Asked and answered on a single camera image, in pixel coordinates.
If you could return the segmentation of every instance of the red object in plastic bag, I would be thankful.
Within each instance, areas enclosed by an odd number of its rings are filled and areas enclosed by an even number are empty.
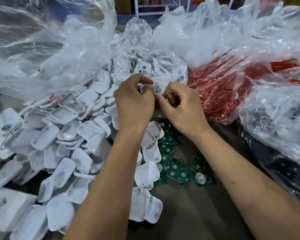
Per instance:
[[[199,92],[201,105],[207,118],[230,124],[236,118],[233,112],[249,93],[253,80],[270,73],[300,67],[297,61],[297,59],[290,59],[271,63],[244,64],[242,58],[224,55],[205,67],[189,71],[187,85]],[[292,83],[300,84],[300,80],[290,80]]]

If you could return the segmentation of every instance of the yellow object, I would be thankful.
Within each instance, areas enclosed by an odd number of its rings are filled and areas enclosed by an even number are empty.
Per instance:
[[[299,6],[300,5],[300,0],[283,0],[283,5],[284,6],[287,6],[287,5]]]
[[[145,3],[144,0],[138,0],[138,5],[143,5]]]

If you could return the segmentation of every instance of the red chair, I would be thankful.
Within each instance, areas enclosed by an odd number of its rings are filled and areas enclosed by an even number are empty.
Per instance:
[[[149,0],[149,5],[152,5],[152,0]],[[159,0],[159,5],[161,5],[161,0]]]

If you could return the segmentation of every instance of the person's right hand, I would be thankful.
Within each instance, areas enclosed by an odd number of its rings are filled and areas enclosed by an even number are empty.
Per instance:
[[[163,96],[155,94],[155,97],[173,126],[190,140],[195,140],[197,135],[210,129],[196,90],[177,82],[170,82]],[[173,107],[166,98],[174,105],[178,100],[180,104]]]

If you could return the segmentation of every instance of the forearm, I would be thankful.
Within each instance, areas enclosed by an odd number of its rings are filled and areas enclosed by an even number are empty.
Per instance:
[[[300,239],[300,202],[212,129],[193,142],[216,172],[257,239]]]
[[[120,130],[64,239],[126,238],[134,174],[143,129]]]

